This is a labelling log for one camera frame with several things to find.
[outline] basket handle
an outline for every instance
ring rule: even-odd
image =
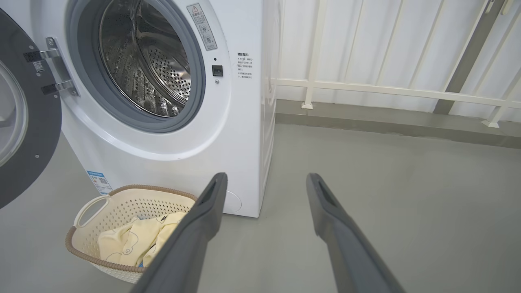
[[[91,201],[89,201],[87,204],[85,204],[81,209],[80,211],[78,212],[78,214],[76,215],[76,218],[74,219],[74,227],[77,228],[81,228],[81,227],[85,227],[95,216],[97,216],[107,205],[108,205],[108,201],[110,199],[110,196],[108,195],[104,195],[104,196],[99,196],[97,198],[94,198],[92,199]],[[105,202],[105,204],[101,207],[101,209],[99,209],[90,219],[88,219],[85,223],[83,223],[83,225],[80,225],[80,220],[81,218],[83,217],[83,214],[91,207],[93,206],[96,202],[100,201],[100,200],[107,200]]]

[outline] door hinge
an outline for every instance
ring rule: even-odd
[[[54,73],[55,78],[59,77],[59,79],[62,80],[61,82],[42,87],[41,90],[43,94],[48,95],[67,90],[71,95],[77,96],[78,91],[76,90],[74,82],[70,78],[69,71],[67,70],[63,59],[61,58],[56,39],[50,36],[45,39],[45,42],[47,43],[47,51],[34,51],[23,54],[27,62],[38,62],[44,59],[50,59],[54,65],[51,66],[51,71]]]

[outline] washing machine door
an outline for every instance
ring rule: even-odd
[[[42,173],[60,136],[61,103],[45,60],[31,38],[0,9],[0,208]]]

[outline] qr code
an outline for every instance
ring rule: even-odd
[[[33,62],[33,65],[36,69],[36,72],[42,72],[44,71],[43,69],[43,65],[42,65],[42,62],[41,61],[38,61],[38,62]]]

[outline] white railing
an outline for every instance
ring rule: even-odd
[[[503,38],[501,39],[501,42],[499,43],[492,58],[490,59],[485,71],[481,75],[481,78],[480,78],[477,86],[475,87],[473,93],[472,94],[462,94],[462,93],[445,92],[445,90],[446,90],[450,80],[452,79],[454,72],[456,71],[456,68],[463,56],[463,53],[467,49],[470,38],[474,34],[474,30],[476,29],[476,25],[478,24],[478,21],[482,15],[483,11],[485,9],[487,9],[487,6],[489,5],[489,0],[484,0],[482,2],[481,9],[479,10],[479,12],[476,15],[472,29],[470,30],[470,32],[466,38],[466,41],[464,42],[464,45],[461,48],[461,52],[458,54],[458,57],[454,61],[452,70],[451,70],[450,74],[446,77],[446,82],[444,83],[443,88],[440,89],[439,91],[419,90],[419,89],[414,89],[413,87],[415,85],[416,78],[418,76],[418,72],[423,65],[425,56],[431,47],[432,36],[434,35],[435,31],[438,29],[438,26],[439,26],[438,19],[439,19],[440,14],[443,12],[445,0],[441,0],[441,2],[440,2],[438,11],[436,13],[436,16],[434,17],[431,28],[429,30],[427,40],[423,46],[423,49],[420,54],[420,58],[418,60],[418,63],[416,64],[414,73],[411,77],[411,80],[410,80],[407,88],[381,86],[381,83],[380,83],[382,72],[384,71],[388,58],[389,58],[389,49],[391,46],[396,45],[393,42],[394,36],[395,36],[395,31],[396,31],[398,23],[400,22],[401,16],[402,16],[403,3],[407,0],[400,0],[400,6],[398,8],[398,13],[396,14],[396,18],[393,22],[393,28],[391,31],[391,35],[390,35],[389,41],[387,42],[387,47],[386,47],[385,53],[383,55],[383,61],[380,65],[375,84],[359,84],[359,83],[317,80],[317,67],[318,67],[318,62],[319,62],[320,48],[321,48],[321,44],[322,44],[322,35],[323,35],[323,30],[324,30],[324,25],[325,25],[325,20],[326,20],[326,8],[327,8],[327,0],[318,0],[318,1],[319,1],[319,4],[318,4],[318,9],[317,9],[316,21],[314,23],[315,32],[314,32],[314,36],[312,38],[313,46],[312,46],[312,51],[311,51],[311,57],[308,60],[309,72],[307,75],[307,80],[285,79],[285,78],[281,78],[278,80],[278,84],[282,85],[282,86],[306,88],[305,101],[302,103],[302,108],[313,109],[312,101],[313,101],[313,90],[314,89],[330,89],[330,90],[344,90],[344,91],[382,93],[382,94],[414,96],[414,97],[426,97],[426,98],[430,98],[430,99],[440,99],[440,100],[491,105],[491,106],[495,106],[494,111],[492,112],[490,117],[483,122],[484,124],[486,124],[489,127],[499,127],[497,122],[508,108],[521,109],[521,102],[514,100],[514,96],[515,96],[514,88],[516,88],[517,86],[520,86],[520,83],[521,83],[520,82],[521,69],[519,70],[517,75],[514,77],[510,86],[508,87],[505,94],[501,98],[498,97],[497,99],[493,99],[490,97],[477,96],[477,93],[479,93],[479,90],[483,85],[483,81],[486,80],[487,76],[490,74],[490,67],[494,63],[497,55],[500,53],[504,43],[506,42],[506,40],[509,37],[512,37],[511,36],[512,28],[517,24],[517,22],[520,19],[521,6],[515,12],[516,13],[515,16],[513,17],[511,23],[509,24],[507,31],[505,32]],[[353,48],[355,47],[357,39],[359,38],[358,25],[360,23],[360,19],[362,17],[363,12],[364,12],[364,2],[362,1],[360,11],[357,16],[357,22],[356,22],[353,42],[351,44],[351,54],[348,59],[347,66],[345,68],[345,72],[346,72],[345,75],[347,74],[347,71],[349,70]]]

